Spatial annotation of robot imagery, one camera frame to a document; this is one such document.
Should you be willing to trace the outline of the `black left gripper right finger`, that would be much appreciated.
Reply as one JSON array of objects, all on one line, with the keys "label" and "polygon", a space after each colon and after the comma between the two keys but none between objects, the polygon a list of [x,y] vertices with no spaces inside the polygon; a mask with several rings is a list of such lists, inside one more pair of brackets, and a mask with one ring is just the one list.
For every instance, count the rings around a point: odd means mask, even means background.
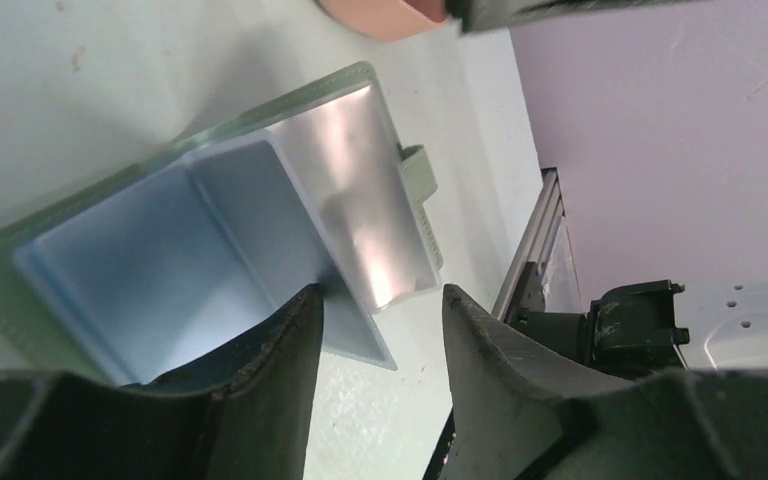
[{"label": "black left gripper right finger", "polygon": [[768,371],[629,381],[443,290],[455,438],[446,479],[768,479]]}]

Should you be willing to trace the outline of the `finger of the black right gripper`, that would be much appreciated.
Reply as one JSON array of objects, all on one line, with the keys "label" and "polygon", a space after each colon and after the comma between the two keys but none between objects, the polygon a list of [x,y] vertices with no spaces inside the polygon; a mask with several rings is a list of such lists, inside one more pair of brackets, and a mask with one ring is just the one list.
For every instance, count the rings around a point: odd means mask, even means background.
[{"label": "finger of the black right gripper", "polygon": [[446,12],[473,34],[536,21],[686,3],[686,0],[447,0]]}]

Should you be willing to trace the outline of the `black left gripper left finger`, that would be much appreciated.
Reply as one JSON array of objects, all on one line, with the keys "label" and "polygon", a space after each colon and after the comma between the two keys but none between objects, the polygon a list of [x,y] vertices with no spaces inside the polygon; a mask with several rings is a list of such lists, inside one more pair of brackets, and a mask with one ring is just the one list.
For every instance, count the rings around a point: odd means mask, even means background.
[{"label": "black left gripper left finger", "polygon": [[321,288],[148,384],[0,371],[0,479],[299,479],[323,343]]}]

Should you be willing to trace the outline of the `green leather card holder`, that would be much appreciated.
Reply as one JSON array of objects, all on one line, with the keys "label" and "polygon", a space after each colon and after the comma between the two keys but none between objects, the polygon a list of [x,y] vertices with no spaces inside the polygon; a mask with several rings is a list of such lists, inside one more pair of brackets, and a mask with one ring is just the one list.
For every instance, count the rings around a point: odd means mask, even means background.
[{"label": "green leather card holder", "polygon": [[29,363],[147,383],[308,284],[323,347],[397,364],[375,316],[440,286],[437,182],[360,61],[0,229],[0,334]]}]

